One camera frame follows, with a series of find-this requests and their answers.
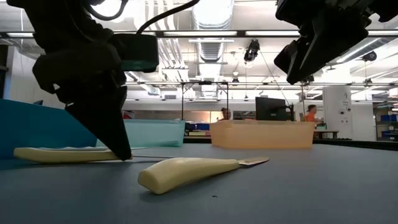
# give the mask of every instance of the teal plastic bin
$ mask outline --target teal plastic bin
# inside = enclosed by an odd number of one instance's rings
[[[180,147],[183,144],[185,121],[125,119],[131,147]],[[104,144],[97,140],[97,147]]]

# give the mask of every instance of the desk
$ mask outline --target desk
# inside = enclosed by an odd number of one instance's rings
[[[184,144],[134,153],[271,160],[164,195],[137,183],[153,159],[57,166],[0,161],[0,223],[397,223],[398,152],[319,144],[312,150],[264,151]]]
[[[333,133],[333,139],[337,139],[337,130],[314,130],[315,135],[318,137],[318,139],[323,139],[323,134],[324,133]]]

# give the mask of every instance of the computer monitor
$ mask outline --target computer monitor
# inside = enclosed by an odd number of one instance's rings
[[[287,121],[285,100],[256,97],[256,119],[262,121]]]

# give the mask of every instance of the black cable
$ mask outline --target black cable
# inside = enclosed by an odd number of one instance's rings
[[[85,1],[84,3],[84,8],[91,14],[93,15],[95,18],[97,19],[101,19],[102,21],[111,21],[114,19],[117,19],[119,16],[122,15],[124,8],[126,7],[127,2],[129,2],[129,0],[121,0],[122,3],[120,5],[120,9],[119,11],[113,15],[113,16],[103,16],[101,14],[99,14],[98,12],[96,12],[93,7],[89,4],[88,1]]]
[[[148,20],[146,23],[144,23],[144,25],[142,25],[142,26],[138,29],[138,31],[136,32],[136,34],[142,34],[142,32],[143,32],[146,28],[148,28],[150,25],[152,25],[153,23],[155,23],[155,22],[157,22],[157,21],[159,21],[159,20],[161,20],[161,19],[164,19],[164,18],[166,18],[167,16],[171,16],[172,14],[178,13],[178,12],[180,12],[180,11],[182,11],[182,10],[186,10],[186,9],[188,9],[188,8],[190,8],[190,7],[194,6],[194,5],[196,5],[199,1],[200,1],[200,0],[192,0],[192,1],[188,2],[188,3],[183,4],[182,6],[175,7],[175,8],[173,8],[173,9],[171,9],[171,10],[168,10],[168,11],[166,11],[166,12],[163,12],[163,13],[160,14],[160,15],[157,15],[157,16],[153,17],[152,19],[150,19],[150,20]]]

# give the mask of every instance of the ceiling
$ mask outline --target ceiling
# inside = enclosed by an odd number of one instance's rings
[[[98,21],[104,27],[112,30],[137,30],[134,25],[134,15],[137,13],[137,7],[134,5],[141,0],[131,1],[127,5],[127,10],[123,14],[124,20],[121,22],[103,22]],[[174,1],[175,5],[185,3],[187,1]],[[208,10],[209,14],[217,13],[216,7],[211,7]],[[297,30],[293,25],[286,22],[279,21],[275,18],[275,1],[261,1],[261,0],[235,0],[233,7],[233,18],[230,29],[232,30]],[[371,17],[373,23],[368,29],[396,29],[398,28],[398,17],[393,20],[381,24],[378,22],[378,16]],[[192,12],[186,10],[174,15],[174,26],[177,30],[193,30]],[[24,11],[21,9],[8,6],[6,3],[0,1],[0,32],[33,32],[32,25],[29,22]],[[372,41],[376,38],[368,38],[366,41]],[[221,66],[220,80],[231,81],[234,77],[233,72],[238,72],[237,77],[240,82],[285,82],[286,74],[278,69],[273,61],[275,56],[291,41],[293,38],[260,38],[259,43],[261,46],[261,53],[254,60],[252,66],[246,67],[243,60],[243,53],[250,43],[250,38],[235,38],[232,43],[225,44],[223,60],[224,64]],[[183,59],[188,66],[188,77],[191,81],[196,81],[195,77],[199,75],[198,71],[198,57],[197,46],[190,43],[188,38],[179,38],[179,46],[183,55]],[[29,57],[38,57],[43,53],[43,50],[35,43],[34,39],[0,39],[0,44],[16,45],[22,47],[23,54]],[[398,78],[398,40],[393,40],[386,45],[383,45],[375,50],[379,55],[374,62],[365,63],[362,60],[353,60],[348,63],[334,66],[339,72],[347,72],[351,82],[363,82],[365,78],[377,76],[378,74],[390,71],[390,75],[377,80],[378,83],[390,83],[396,81]],[[315,76],[315,82],[339,82],[339,75],[341,74],[326,74],[323,70],[318,71]],[[140,74],[142,80],[160,82],[158,72]],[[277,86],[248,86],[248,89],[261,91],[261,89],[275,89],[278,91]],[[284,87],[287,93],[291,91],[293,94],[301,92],[300,86]],[[130,86],[131,91],[142,91],[139,85]],[[322,89],[313,90],[312,93],[318,94]],[[378,91],[388,90],[388,87],[380,87]]]

